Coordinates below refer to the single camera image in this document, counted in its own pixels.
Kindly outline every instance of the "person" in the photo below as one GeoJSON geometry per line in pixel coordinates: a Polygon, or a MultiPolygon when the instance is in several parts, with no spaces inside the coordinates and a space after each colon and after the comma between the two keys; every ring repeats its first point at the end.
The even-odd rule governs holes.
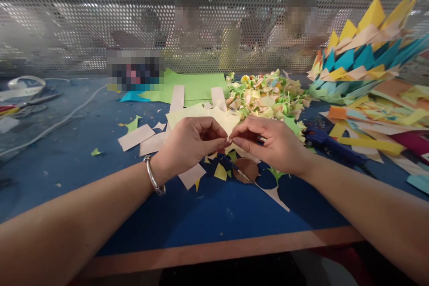
{"type": "MultiPolygon", "coordinates": [[[[314,186],[388,260],[429,284],[429,203],[313,154],[281,121],[248,117],[230,138],[314,186]]],[[[164,185],[229,144],[213,118],[185,118],[150,160],[153,177],[164,185]]],[[[66,285],[153,191],[140,162],[1,224],[0,284],[66,285]]]]}

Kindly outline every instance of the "white cable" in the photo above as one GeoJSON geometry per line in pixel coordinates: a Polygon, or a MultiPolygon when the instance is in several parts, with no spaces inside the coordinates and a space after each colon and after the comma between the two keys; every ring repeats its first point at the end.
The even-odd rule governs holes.
{"type": "Polygon", "coordinates": [[[27,143],[25,143],[25,144],[22,144],[22,145],[20,145],[20,146],[17,146],[17,147],[14,147],[14,148],[11,148],[11,149],[9,149],[9,150],[7,150],[7,151],[4,151],[4,152],[2,152],[2,153],[0,153],[0,157],[2,157],[3,155],[5,155],[5,154],[8,154],[8,153],[10,153],[10,152],[13,152],[13,151],[15,151],[15,150],[19,150],[20,148],[23,148],[23,147],[26,147],[26,146],[29,146],[30,144],[33,144],[34,142],[36,142],[36,141],[38,141],[38,140],[40,140],[44,135],[46,135],[47,133],[49,133],[51,130],[53,130],[53,129],[55,129],[56,127],[58,127],[58,126],[60,126],[60,125],[62,125],[62,124],[64,124],[70,117],[72,117],[73,116],[73,114],[74,113],[76,113],[78,110],[80,110],[82,107],[84,107],[84,106],[86,106],[96,95],[97,95],[97,93],[99,92],[99,91],[101,91],[104,87],[107,87],[107,84],[106,85],[104,85],[104,86],[102,86],[102,87],[100,87],[99,89],[97,89],[95,92],[94,92],[94,94],[92,94],[92,96],[85,102],[85,103],[83,103],[81,106],[79,106],[79,107],[77,107],[73,112],[71,112],[70,114],[68,114],[62,121],[59,121],[58,123],[56,123],[56,124],[54,124],[54,125],[52,125],[50,128],[48,128],[48,129],[46,129],[46,130],[44,130],[42,133],[40,133],[36,138],[34,138],[34,139],[32,139],[31,141],[29,141],[29,142],[27,142],[27,143]]]}

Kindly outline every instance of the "metal mesh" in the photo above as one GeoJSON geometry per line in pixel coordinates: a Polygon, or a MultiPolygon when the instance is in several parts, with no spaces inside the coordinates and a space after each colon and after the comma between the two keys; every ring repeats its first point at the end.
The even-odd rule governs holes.
{"type": "MultiPolygon", "coordinates": [[[[2,73],[103,73],[108,49],[164,50],[177,72],[306,72],[372,0],[0,0],[2,73]]],[[[400,0],[382,0],[386,13],[400,0]]],[[[429,29],[428,0],[407,28],[429,29]]]]}

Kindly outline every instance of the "bracelet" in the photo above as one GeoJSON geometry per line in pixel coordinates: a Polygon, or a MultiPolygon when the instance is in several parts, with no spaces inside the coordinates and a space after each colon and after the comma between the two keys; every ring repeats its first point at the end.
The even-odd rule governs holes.
{"type": "Polygon", "coordinates": [[[147,173],[149,174],[149,178],[151,179],[152,185],[155,188],[156,194],[157,195],[164,195],[166,192],[165,185],[163,185],[161,188],[158,187],[158,185],[156,184],[156,181],[153,177],[152,170],[151,170],[151,164],[149,162],[149,160],[151,158],[152,158],[152,156],[147,155],[143,159],[143,161],[146,162],[146,165],[147,165],[147,173]]]}

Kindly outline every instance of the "wooden table edge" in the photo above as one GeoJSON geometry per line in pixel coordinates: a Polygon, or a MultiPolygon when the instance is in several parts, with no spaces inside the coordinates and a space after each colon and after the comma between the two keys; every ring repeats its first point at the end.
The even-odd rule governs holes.
{"type": "Polygon", "coordinates": [[[144,270],[363,241],[352,226],[263,236],[208,244],[94,257],[78,278],[97,278],[144,270]]]}

